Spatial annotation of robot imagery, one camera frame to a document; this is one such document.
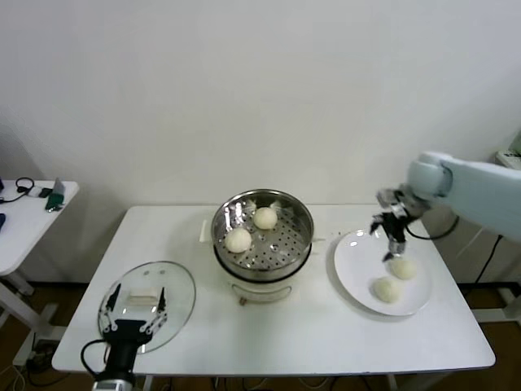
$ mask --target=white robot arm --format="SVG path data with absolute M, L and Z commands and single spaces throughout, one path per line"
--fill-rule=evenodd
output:
M 409 167 L 407 183 L 377 194 L 387 213 L 374 217 L 389 238 L 384 260 L 405 251 L 404 229 L 432 204 L 449 206 L 458 216 L 515 241 L 521 241 L 521 171 L 467 162 L 424 152 Z

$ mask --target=perforated steamer tray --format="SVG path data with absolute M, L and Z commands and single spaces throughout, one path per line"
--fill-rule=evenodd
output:
M 261 230 L 253 223 L 258 208 L 277 212 L 277 225 Z M 242 227 L 252 235 L 244 253 L 229 252 L 226 235 Z M 226 201 L 212 221 L 212 241 L 217 259 L 235 277 L 248 282 L 272 283 L 295 273 L 311 250 L 313 219 L 308 209 L 292 195 L 275 190 L 253 190 Z

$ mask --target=glass lid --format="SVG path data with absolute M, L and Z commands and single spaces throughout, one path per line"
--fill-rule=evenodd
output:
M 138 351 L 144 354 L 174 338 L 188 321 L 195 303 L 195 284 L 190 272 L 175 262 L 158 261 L 140 265 L 116 281 L 105 294 L 98 315 L 99 332 L 117 319 L 161 324 Z

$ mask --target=steamed bun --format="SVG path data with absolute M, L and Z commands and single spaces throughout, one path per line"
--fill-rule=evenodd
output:
M 412 279 L 416 276 L 416 265 L 413 261 L 403 257 L 395 257 L 389 262 L 392 273 L 399 279 Z
M 244 253 L 252 244 L 252 236 L 244 228 L 234 228 L 225 237 L 225 247 L 231 253 Z
M 253 223 L 261 230 L 273 229 L 277 220 L 277 212 L 271 208 L 259 208 L 253 215 Z
M 382 277 L 374 281 L 373 289 L 376 297 L 386 303 L 398 301 L 401 295 L 400 284 L 390 277 Z

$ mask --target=white table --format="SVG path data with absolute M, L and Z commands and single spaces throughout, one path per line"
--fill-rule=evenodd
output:
M 357 304 L 339 286 L 332 253 L 339 233 L 367 228 L 376 205 L 310 206 L 316 237 L 294 290 L 282 301 L 238 304 L 211 245 L 199 242 L 217 207 L 131 208 L 83 296 L 53 359 L 61 371 L 84 371 L 81 347 L 99 338 L 103 295 L 127 270 L 175 261 L 193 275 L 193 314 L 167 345 L 137 357 L 135 372 L 158 376 L 331 376 L 452 371 L 492 366 L 495 356 L 433 243 L 409 246 L 428 259 L 429 304 L 410 317 L 387 317 Z M 413 229 L 426 234 L 421 223 Z M 103 369 L 103 345 L 86 360 Z
M 16 192 L 15 181 L 2 180 L 4 189 L 0 196 L 11 200 L 20 195 Z M 36 181 L 40 187 L 50 187 L 54 181 Z M 63 182 L 65 186 L 64 203 L 67 203 L 77 193 L 79 186 L 75 182 Z M 48 213 L 45 210 L 47 199 L 25 196 L 12 202 L 0 204 L 0 213 L 7 216 L 6 222 L 0 229 L 0 276 L 9 280 L 19 290 L 20 294 L 30 295 L 33 288 L 16 272 L 18 266 L 46 233 L 61 212 Z M 38 338 L 59 339 L 63 334 L 62 328 L 52 327 L 49 319 L 56 311 L 57 305 L 49 304 L 41 314 L 36 313 L 16 295 L 0 283 L 0 306 L 4 313 L 0 317 L 0 325 L 5 322 L 9 314 L 17 317 L 31 330 L 38 332 Z M 22 345 L 13 363 L 24 365 L 28 347 L 32 344 L 33 334 Z

